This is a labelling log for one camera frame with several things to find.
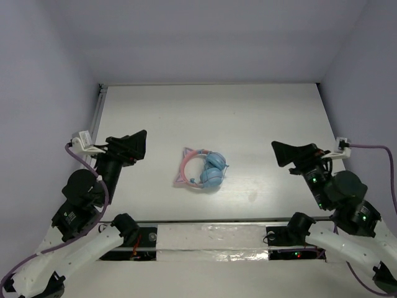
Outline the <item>pink blue cat-ear headphones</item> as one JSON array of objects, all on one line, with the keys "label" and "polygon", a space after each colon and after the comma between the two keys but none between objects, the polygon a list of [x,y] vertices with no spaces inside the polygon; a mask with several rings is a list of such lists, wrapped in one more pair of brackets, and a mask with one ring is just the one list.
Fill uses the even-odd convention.
[{"label": "pink blue cat-ear headphones", "polygon": [[[190,160],[198,157],[203,158],[203,170],[200,173],[199,182],[196,182],[194,178],[187,178],[185,167]],[[222,184],[228,168],[226,158],[219,152],[206,149],[193,150],[184,147],[182,161],[174,184],[185,184],[196,189],[218,187]]]}]

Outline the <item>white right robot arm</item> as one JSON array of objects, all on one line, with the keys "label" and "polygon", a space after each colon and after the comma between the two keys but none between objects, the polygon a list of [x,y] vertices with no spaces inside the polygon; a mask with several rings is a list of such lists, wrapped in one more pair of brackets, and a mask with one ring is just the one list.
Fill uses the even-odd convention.
[{"label": "white right robot arm", "polygon": [[358,148],[347,138],[336,138],[334,151],[314,143],[296,147],[273,141],[277,163],[301,176],[318,207],[332,214],[334,230],[319,226],[302,212],[292,215],[285,226],[267,228],[263,242],[269,246],[317,246],[336,254],[352,271],[359,268],[370,277],[380,297],[396,296],[396,237],[382,220],[381,213],[365,200],[368,187],[351,171],[333,173],[333,161],[350,157]]}]

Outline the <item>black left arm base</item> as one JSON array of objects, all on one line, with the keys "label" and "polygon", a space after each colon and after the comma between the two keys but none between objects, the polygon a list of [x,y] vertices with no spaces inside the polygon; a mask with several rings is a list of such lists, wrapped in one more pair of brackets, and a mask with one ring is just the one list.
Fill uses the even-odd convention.
[{"label": "black left arm base", "polygon": [[156,261],[156,227],[141,227],[138,238],[129,245],[123,244],[107,252],[101,261]]}]

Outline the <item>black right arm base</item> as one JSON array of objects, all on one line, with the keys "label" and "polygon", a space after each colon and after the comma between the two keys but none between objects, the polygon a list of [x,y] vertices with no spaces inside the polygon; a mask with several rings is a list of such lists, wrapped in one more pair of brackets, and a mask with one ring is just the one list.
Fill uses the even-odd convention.
[{"label": "black right arm base", "polygon": [[292,238],[286,226],[270,226],[263,237],[271,261],[324,260],[325,250]]}]

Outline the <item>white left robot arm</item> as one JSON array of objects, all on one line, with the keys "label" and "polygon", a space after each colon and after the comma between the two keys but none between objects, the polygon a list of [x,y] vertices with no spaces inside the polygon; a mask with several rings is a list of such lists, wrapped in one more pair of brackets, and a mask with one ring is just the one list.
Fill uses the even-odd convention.
[{"label": "white left robot arm", "polygon": [[1,279],[1,294],[19,297],[61,297],[65,281],[83,265],[120,245],[134,244],[140,226],[127,213],[118,214],[97,236],[83,243],[111,204],[122,168],[143,160],[147,131],[121,138],[108,137],[95,145],[88,131],[78,132],[65,151],[83,168],[68,178],[66,200],[51,220],[38,250],[15,265]]}]

